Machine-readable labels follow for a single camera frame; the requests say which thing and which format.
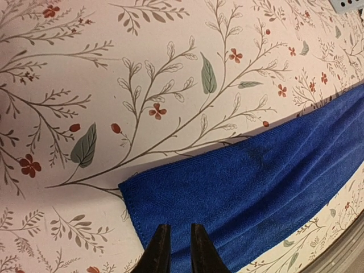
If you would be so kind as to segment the blue towel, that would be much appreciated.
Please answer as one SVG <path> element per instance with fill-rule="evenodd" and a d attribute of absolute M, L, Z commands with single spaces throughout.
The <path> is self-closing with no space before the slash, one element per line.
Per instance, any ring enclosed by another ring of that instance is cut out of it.
<path fill-rule="evenodd" d="M 190 272 L 202 224 L 238 271 L 312 219 L 363 162 L 363 86 L 231 146 L 156 167 L 119 189 L 143 246 L 169 224 L 171 269 Z"/>

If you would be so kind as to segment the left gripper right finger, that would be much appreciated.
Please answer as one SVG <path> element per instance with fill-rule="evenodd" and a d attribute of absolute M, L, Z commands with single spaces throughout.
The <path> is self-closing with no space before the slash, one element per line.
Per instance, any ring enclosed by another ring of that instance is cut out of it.
<path fill-rule="evenodd" d="M 194 273 L 229 272 L 205 228 L 200 224 L 191 225 L 191 264 Z"/>

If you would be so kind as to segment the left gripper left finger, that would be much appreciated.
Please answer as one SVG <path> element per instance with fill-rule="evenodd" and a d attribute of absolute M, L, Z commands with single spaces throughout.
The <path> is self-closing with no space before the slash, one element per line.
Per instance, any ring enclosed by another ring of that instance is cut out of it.
<path fill-rule="evenodd" d="M 171 227 L 163 224 L 156 229 L 132 273 L 169 273 L 171 266 Z"/>

